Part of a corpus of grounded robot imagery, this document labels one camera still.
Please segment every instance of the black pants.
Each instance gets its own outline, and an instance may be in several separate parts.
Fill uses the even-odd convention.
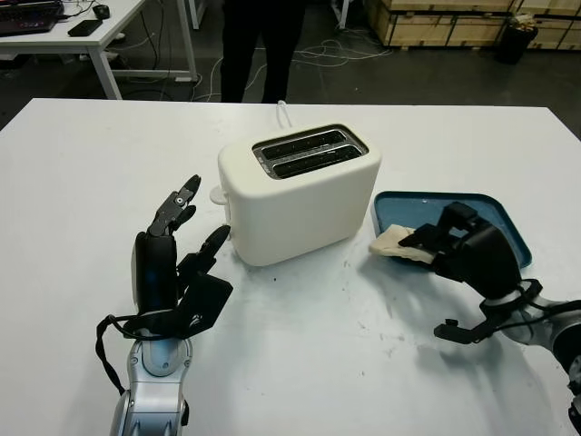
[[[263,103],[285,100],[292,54],[299,42],[306,0],[225,0],[222,101],[240,103],[258,40],[266,47]]]

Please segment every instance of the blue tray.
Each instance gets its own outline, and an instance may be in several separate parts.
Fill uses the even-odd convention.
[[[532,262],[532,255],[507,211],[497,200],[482,193],[414,193],[385,191],[375,197],[376,231],[383,233],[392,224],[417,229],[425,223],[437,224],[445,206],[462,202],[478,211],[507,237],[520,268]]]

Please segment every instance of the toaster slot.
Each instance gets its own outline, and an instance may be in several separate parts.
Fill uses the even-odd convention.
[[[275,144],[262,149],[262,155],[269,161],[308,152],[324,145],[339,144],[345,141],[345,135],[338,130],[315,134],[306,138],[297,139],[282,144]]]
[[[326,152],[312,154],[294,161],[278,163],[272,167],[274,173],[281,179],[292,177],[293,175],[309,173],[326,166],[338,164],[360,157],[362,152],[353,145],[335,148]]]

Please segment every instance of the computer mouse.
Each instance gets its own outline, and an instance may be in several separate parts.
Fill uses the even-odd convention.
[[[93,8],[93,12],[99,20],[106,20],[111,16],[111,11],[107,5],[97,5]]]

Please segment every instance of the smartphone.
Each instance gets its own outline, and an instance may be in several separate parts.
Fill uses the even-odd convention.
[[[88,36],[102,24],[103,20],[83,20],[81,23],[69,30],[69,36]]]

